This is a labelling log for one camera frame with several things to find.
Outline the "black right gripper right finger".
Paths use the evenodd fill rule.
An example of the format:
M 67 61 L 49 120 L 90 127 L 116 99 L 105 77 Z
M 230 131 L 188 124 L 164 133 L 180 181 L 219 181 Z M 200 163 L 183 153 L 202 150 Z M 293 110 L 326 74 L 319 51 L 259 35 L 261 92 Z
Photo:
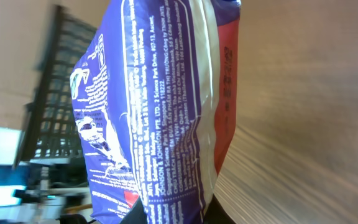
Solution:
M 204 224 L 236 224 L 234 220 L 224 211 L 215 195 L 208 206 L 204 216 Z

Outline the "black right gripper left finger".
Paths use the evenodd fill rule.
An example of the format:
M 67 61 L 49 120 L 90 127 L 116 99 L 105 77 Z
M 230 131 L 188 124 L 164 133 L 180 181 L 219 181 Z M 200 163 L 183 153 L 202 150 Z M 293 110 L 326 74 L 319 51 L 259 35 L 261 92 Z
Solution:
M 136 200 L 129 213 L 119 224 L 147 224 L 147 215 L 140 198 Z

